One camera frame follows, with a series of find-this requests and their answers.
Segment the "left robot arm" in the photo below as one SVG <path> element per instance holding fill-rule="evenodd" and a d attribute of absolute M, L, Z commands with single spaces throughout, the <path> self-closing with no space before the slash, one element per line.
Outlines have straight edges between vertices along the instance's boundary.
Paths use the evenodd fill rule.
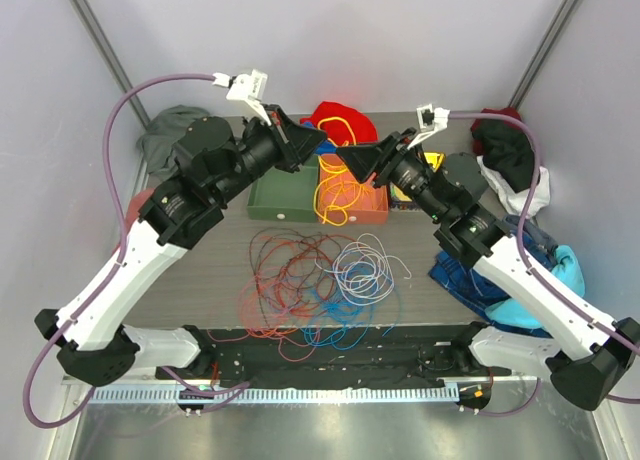
<path fill-rule="evenodd" d="M 215 361 L 197 327 L 152 330 L 124 319 L 149 287 L 223 219 L 228 204 L 270 169 L 295 173 L 327 135 L 292 121 L 277 105 L 245 121 L 240 137 L 221 117 L 192 122 L 174 145 L 175 174 L 155 188 L 125 229 L 109 263 L 65 307 L 35 318 L 58 346 L 65 373 L 103 387 L 131 370 L 168 367 L 200 379 Z"/>

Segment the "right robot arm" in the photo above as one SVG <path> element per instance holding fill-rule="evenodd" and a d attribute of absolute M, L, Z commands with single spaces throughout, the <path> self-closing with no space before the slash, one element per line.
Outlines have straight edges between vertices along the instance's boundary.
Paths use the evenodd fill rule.
<path fill-rule="evenodd" d="M 397 132 L 378 143 L 339 147 L 336 154 L 357 181 L 398 187 L 437 225 L 443 251 L 518 300 L 550 335 L 477 327 L 451 351 L 457 371 L 505 368 L 550 382 L 583 410 L 600 406 L 639 354 L 638 322 L 616 320 L 589 304 L 524 249 L 480 204 L 488 185 L 472 155 L 448 155 L 432 169 Z"/>

